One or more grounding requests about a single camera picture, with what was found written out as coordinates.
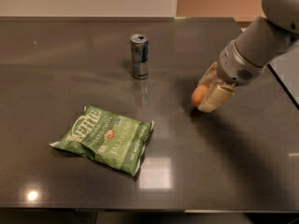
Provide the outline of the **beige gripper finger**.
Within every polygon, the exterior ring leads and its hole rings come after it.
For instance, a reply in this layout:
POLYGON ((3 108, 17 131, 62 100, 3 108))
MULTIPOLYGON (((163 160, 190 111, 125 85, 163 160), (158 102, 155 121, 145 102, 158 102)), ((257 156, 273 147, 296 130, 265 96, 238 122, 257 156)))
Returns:
POLYGON ((216 62, 210 65, 205 74, 198 81, 197 85, 205 85, 208 88, 215 86, 219 79, 217 74, 217 66, 218 64, 216 62))
POLYGON ((208 87, 207 95, 198 106, 205 113, 211 113, 219 106, 224 105, 235 95, 235 87, 232 84, 213 83, 208 87))

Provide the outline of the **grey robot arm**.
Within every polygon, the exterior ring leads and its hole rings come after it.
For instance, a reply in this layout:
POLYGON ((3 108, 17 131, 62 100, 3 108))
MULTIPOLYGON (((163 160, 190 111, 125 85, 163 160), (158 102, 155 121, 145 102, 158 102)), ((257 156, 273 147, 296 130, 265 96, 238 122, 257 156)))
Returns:
POLYGON ((264 15, 232 40, 206 70, 192 94, 192 103, 210 113, 250 84, 276 57, 294 49, 299 37, 299 0, 262 0, 264 15))

